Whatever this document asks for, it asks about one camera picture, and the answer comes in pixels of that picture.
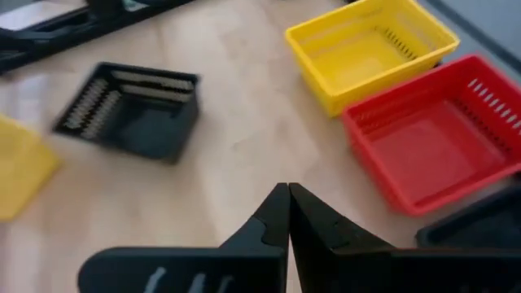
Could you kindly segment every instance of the yellow basket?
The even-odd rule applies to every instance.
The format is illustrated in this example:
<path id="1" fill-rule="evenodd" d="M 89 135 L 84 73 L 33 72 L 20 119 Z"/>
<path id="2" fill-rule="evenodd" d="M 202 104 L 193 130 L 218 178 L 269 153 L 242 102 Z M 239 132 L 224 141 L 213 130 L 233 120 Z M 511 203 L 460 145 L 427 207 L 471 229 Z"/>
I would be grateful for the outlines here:
<path id="1" fill-rule="evenodd" d="M 459 45 L 413 0 L 361 0 L 289 28 L 286 39 L 331 117 L 433 68 Z"/>
<path id="2" fill-rule="evenodd" d="M 13 219 L 59 165 L 35 133 L 0 116 L 0 221 Z"/>

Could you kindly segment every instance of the red plastic basket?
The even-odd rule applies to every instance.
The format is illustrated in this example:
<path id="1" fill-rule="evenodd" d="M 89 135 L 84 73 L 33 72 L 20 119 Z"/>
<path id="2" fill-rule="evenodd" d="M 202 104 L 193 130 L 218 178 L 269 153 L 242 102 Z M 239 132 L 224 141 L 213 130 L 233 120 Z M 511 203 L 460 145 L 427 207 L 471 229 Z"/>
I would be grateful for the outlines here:
<path id="1" fill-rule="evenodd" d="M 422 215 L 521 169 L 521 91 L 471 55 L 344 111 L 389 203 Z"/>

